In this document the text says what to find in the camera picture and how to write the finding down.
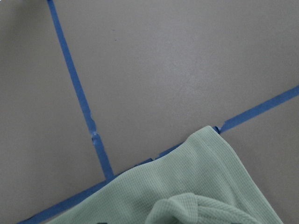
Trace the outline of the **olive green long-sleeve shirt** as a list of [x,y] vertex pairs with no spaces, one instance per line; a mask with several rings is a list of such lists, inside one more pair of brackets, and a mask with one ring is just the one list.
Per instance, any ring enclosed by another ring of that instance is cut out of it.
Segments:
[[233,148],[206,126],[132,168],[54,224],[279,224]]

